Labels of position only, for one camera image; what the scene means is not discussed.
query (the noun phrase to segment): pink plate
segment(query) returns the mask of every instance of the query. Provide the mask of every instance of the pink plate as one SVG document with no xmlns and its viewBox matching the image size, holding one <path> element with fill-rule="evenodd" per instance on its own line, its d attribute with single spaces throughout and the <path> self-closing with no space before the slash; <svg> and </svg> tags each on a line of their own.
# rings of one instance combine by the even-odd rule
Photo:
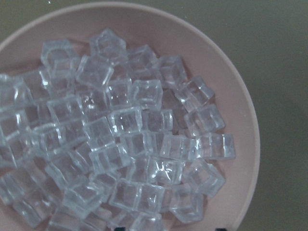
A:
<svg viewBox="0 0 308 231">
<path fill-rule="evenodd" d="M 39 64 L 42 44 L 69 38 L 79 49 L 82 42 L 109 27 L 129 46 L 149 44 L 159 55 L 179 54 L 190 76 L 201 75 L 216 94 L 216 104 L 232 133 L 237 157 L 221 161 L 226 184 L 207 202 L 204 219 L 181 225 L 166 218 L 172 231 L 236 230 L 252 199 L 259 169 L 260 139 L 257 117 L 239 73 L 206 35 L 166 12 L 130 3 L 98 2 L 64 8 L 22 27 L 0 44 L 0 72 L 34 68 Z M 0 230 L 31 231 L 9 207 L 0 204 Z"/>
</svg>

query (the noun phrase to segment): ice cube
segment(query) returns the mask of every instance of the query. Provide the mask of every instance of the ice cube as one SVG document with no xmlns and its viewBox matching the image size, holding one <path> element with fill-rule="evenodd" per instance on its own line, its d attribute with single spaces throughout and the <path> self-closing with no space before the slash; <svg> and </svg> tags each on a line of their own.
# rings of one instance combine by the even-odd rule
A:
<svg viewBox="0 0 308 231">
<path fill-rule="evenodd" d="M 203 195 L 195 193 L 188 184 L 172 187 L 170 211 L 183 223 L 201 221 L 203 219 Z"/>
<path fill-rule="evenodd" d="M 136 80 L 131 89 L 131 99 L 142 109 L 160 110 L 163 89 L 160 80 Z"/>
</svg>

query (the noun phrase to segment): clear ice cube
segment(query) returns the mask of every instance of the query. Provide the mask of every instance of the clear ice cube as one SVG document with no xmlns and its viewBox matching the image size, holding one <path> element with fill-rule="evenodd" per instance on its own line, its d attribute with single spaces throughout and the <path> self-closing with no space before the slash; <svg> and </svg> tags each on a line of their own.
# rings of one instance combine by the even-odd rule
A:
<svg viewBox="0 0 308 231">
<path fill-rule="evenodd" d="M 0 178 L 0 197 L 5 205 L 10 205 L 37 187 L 30 174 L 24 168 L 18 168 Z"/>
<path fill-rule="evenodd" d="M 173 127 L 172 110 L 142 111 L 142 124 L 144 130 L 156 132 L 171 131 Z"/>
<path fill-rule="evenodd" d="M 150 214 L 159 213 L 162 207 L 165 189 L 158 185 L 141 183 L 136 209 Z"/>
<path fill-rule="evenodd" d="M 189 82 L 183 84 L 180 91 L 187 96 L 195 108 L 206 105 L 214 96 L 214 92 L 205 85 L 201 76 L 190 79 Z"/>
<path fill-rule="evenodd" d="M 126 147 L 128 155 L 132 157 L 153 152 L 153 141 L 149 131 L 122 134 L 120 142 Z"/>
<path fill-rule="evenodd" d="M 133 69 L 136 79 L 150 75 L 150 68 L 156 61 L 156 54 L 149 45 L 128 50 L 128 63 Z"/>
<path fill-rule="evenodd" d="M 233 136 L 231 134 L 207 133 L 196 138 L 196 151 L 199 157 L 210 160 L 235 158 Z"/>
<path fill-rule="evenodd" d="M 0 115 L 0 143 L 30 131 L 24 110 L 11 111 Z"/>
<path fill-rule="evenodd" d="M 110 218 L 111 212 L 99 207 L 82 220 L 79 231 L 103 231 L 107 228 Z"/>
<path fill-rule="evenodd" d="M 85 219 L 91 211 L 97 209 L 107 199 L 108 196 L 104 193 L 102 185 L 82 176 L 65 189 L 62 204 L 74 211 L 79 218 Z"/>
<path fill-rule="evenodd" d="M 49 162 L 45 171 L 51 176 L 57 186 L 63 190 L 82 174 L 67 153 L 59 154 L 59 158 Z"/>
<path fill-rule="evenodd" d="M 14 77 L 10 80 L 0 84 L 0 112 L 33 102 L 30 89 L 21 78 Z"/>
<path fill-rule="evenodd" d="M 136 80 L 130 95 L 133 103 L 142 109 L 161 109 L 163 89 L 160 80 Z"/>
<path fill-rule="evenodd" d="M 225 127 L 225 123 L 214 104 L 189 112 L 184 119 L 192 136 L 215 132 Z"/>
<path fill-rule="evenodd" d="M 131 107 L 112 111 L 108 115 L 108 120 L 115 136 L 141 131 L 141 108 Z"/>
<path fill-rule="evenodd" d="M 197 159 L 183 171 L 182 181 L 188 183 L 195 192 L 213 197 L 226 180 L 212 164 Z"/>
<path fill-rule="evenodd" d="M 203 195 L 195 193 L 188 184 L 172 187 L 170 211 L 183 223 L 201 221 L 203 219 Z"/>
<path fill-rule="evenodd" d="M 106 95 L 103 90 L 86 88 L 77 90 L 76 94 L 81 98 L 82 108 L 88 121 L 94 121 L 109 113 Z"/>
<path fill-rule="evenodd" d="M 91 54 L 98 54 L 112 65 L 127 60 L 126 42 L 107 28 L 100 35 L 90 39 Z"/>
<path fill-rule="evenodd" d="M 126 179 L 137 182 L 148 182 L 148 157 L 139 156 L 134 158 L 132 164 L 128 166 Z"/>
<path fill-rule="evenodd" d="M 43 124 L 32 130 L 34 146 L 43 151 L 44 158 L 51 159 L 65 143 L 65 128 L 54 123 Z"/>
<path fill-rule="evenodd" d="M 94 175 L 90 174 L 89 179 L 94 182 L 97 185 L 101 185 L 104 188 L 104 195 L 105 198 L 109 198 L 111 195 L 113 188 L 117 182 L 117 180 L 120 178 L 120 173 L 114 171 L 114 172 L 108 172 L 106 174 L 99 174 Z"/>
<path fill-rule="evenodd" d="M 84 116 L 81 99 L 75 95 L 47 102 L 54 122 L 65 122 Z"/>
<path fill-rule="evenodd" d="M 128 166 L 131 158 L 120 144 L 111 144 L 90 153 L 96 175 Z"/>
<path fill-rule="evenodd" d="M 54 211 L 55 205 L 36 189 L 24 198 L 13 203 L 13 208 L 32 228 L 37 227 Z"/>
<path fill-rule="evenodd" d="M 58 207 L 49 221 L 47 231 L 76 231 L 80 218 L 70 208 L 62 205 Z"/>
<path fill-rule="evenodd" d="M 18 76 L 23 79 L 35 101 L 48 100 L 51 98 L 49 82 L 46 81 L 44 77 L 45 71 L 44 68 L 40 67 L 39 69 Z"/>
<path fill-rule="evenodd" d="M 180 56 L 161 56 L 154 64 L 158 69 L 158 79 L 163 88 L 177 89 L 179 84 L 187 80 L 185 68 Z"/>
<path fill-rule="evenodd" d="M 98 55 L 84 55 L 76 73 L 76 81 L 101 90 L 108 83 L 113 71 L 106 59 Z"/>
<path fill-rule="evenodd" d="M 148 176 L 151 183 L 180 184 L 185 163 L 178 160 L 151 156 L 148 162 Z"/>
<path fill-rule="evenodd" d="M 84 126 L 91 149 L 97 150 L 109 144 L 115 143 L 106 117 L 102 117 Z"/>
<path fill-rule="evenodd" d="M 140 195 L 140 185 L 136 182 L 120 179 L 116 183 L 109 203 L 124 210 L 135 210 Z"/>
<path fill-rule="evenodd" d="M 69 40 L 59 39 L 44 42 L 41 61 L 48 69 L 76 70 L 80 57 Z"/>
<path fill-rule="evenodd" d="M 106 95 L 110 109 L 121 109 L 132 105 L 129 97 L 131 87 L 132 83 L 130 78 L 109 82 L 106 88 Z"/>
<path fill-rule="evenodd" d="M 149 215 L 147 213 L 139 213 L 134 223 L 131 225 L 130 231 L 164 231 L 162 216 L 157 213 Z"/>
<path fill-rule="evenodd" d="M 165 135 L 160 156 L 181 161 L 192 161 L 196 158 L 195 140 L 185 136 Z"/>
</svg>

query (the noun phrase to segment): green table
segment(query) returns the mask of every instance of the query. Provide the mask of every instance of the green table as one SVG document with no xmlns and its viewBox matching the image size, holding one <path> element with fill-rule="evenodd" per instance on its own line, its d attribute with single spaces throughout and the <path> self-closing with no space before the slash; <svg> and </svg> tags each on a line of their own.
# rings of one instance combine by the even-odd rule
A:
<svg viewBox="0 0 308 231">
<path fill-rule="evenodd" d="M 27 22 L 86 0 L 0 0 L 0 41 Z M 255 195 L 239 231 L 308 229 L 308 1 L 132 0 L 203 31 L 234 63 L 261 136 Z"/>
</svg>

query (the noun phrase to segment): bowl rim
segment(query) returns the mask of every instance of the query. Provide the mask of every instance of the bowl rim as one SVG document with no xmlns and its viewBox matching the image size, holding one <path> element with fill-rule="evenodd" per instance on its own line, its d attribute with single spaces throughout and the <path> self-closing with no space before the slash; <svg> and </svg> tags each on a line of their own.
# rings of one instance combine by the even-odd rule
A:
<svg viewBox="0 0 308 231">
<path fill-rule="evenodd" d="M 248 103 L 249 111 L 252 116 L 252 121 L 253 121 L 253 128 L 254 128 L 254 137 L 255 137 L 255 159 L 254 159 L 254 166 L 252 169 L 253 172 L 253 177 L 251 179 L 250 185 L 249 185 L 249 190 L 248 194 L 246 196 L 246 199 L 244 201 L 244 206 L 242 207 L 240 213 L 238 214 L 237 219 L 234 221 L 232 224 L 232 227 L 237 229 L 242 220 L 244 219 L 248 208 L 250 206 L 250 203 L 253 198 L 253 194 L 256 189 L 257 185 L 257 179 L 258 179 L 258 173 L 259 173 L 259 166 L 260 166 L 260 134 L 259 134 L 259 126 L 258 126 L 258 121 L 257 121 L 257 115 L 256 111 L 252 102 L 252 99 L 250 97 L 250 94 L 248 92 L 248 89 L 240 76 L 239 72 L 231 62 L 231 60 L 227 57 L 227 55 L 221 50 L 221 48 L 214 42 L 212 41 L 207 35 L 205 35 L 202 31 L 197 29 L 195 26 L 189 24 L 188 22 L 184 21 L 183 19 L 172 15 L 171 13 L 165 12 L 163 10 L 150 7 L 150 6 L 145 6 L 141 4 L 136 4 L 136 3 L 128 3 L 128 2 L 111 2 L 111 1 L 106 1 L 106 2 L 90 2 L 90 3 L 83 3 L 83 4 L 77 4 L 77 5 L 72 5 L 72 6 L 67 6 L 58 10 L 55 10 L 53 12 L 50 12 L 46 15 L 40 16 L 39 18 L 34 19 L 33 21 L 27 23 L 26 25 L 22 26 L 21 28 L 17 29 L 15 32 L 13 32 L 11 35 L 9 35 L 2 43 L 0 43 L 0 53 L 1 51 L 9 44 L 11 43 L 12 40 L 15 40 L 15 38 L 19 37 L 23 33 L 25 33 L 27 30 L 29 30 L 32 27 L 35 27 L 36 25 L 43 23 L 51 18 L 57 17 L 61 14 L 65 13 L 70 13 L 82 9 L 91 9 L 91 8 L 97 8 L 97 7 L 121 7 L 121 8 L 130 8 L 130 9 L 135 9 L 135 10 L 140 10 L 144 12 L 149 12 L 153 14 L 157 14 L 161 17 L 167 18 L 168 20 L 172 20 L 177 24 L 181 24 L 183 27 L 185 27 L 187 30 L 190 30 L 197 34 L 202 40 L 205 41 L 205 43 L 209 44 L 209 46 L 212 47 L 215 52 L 218 53 L 218 55 L 223 59 L 223 61 L 226 63 L 227 66 L 229 66 L 230 70 L 234 74 L 238 84 L 240 85 L 243 94 L 245 95 L 245 98 Z"/>
</svg>

